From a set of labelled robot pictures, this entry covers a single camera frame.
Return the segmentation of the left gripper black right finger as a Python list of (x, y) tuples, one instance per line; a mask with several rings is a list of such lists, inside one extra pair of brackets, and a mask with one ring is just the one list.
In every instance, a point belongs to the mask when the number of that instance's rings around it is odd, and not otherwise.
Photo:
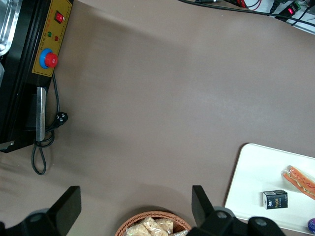
[(221, 206), (212, 206), (200, 185), (192, 187), (191, 210), (196, 222), (189, 236), (284, 236), (285, 233), (271, 219), (251, 217), (243, 222)]

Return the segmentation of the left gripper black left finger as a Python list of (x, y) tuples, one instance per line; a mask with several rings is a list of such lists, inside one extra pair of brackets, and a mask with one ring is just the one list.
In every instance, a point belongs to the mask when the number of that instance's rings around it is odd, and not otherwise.
[(2, 236), (65, 236), (81, 213), (81, 188), (69, 187), (50, 207), (30, 213), (15, 226), (0, 223)]

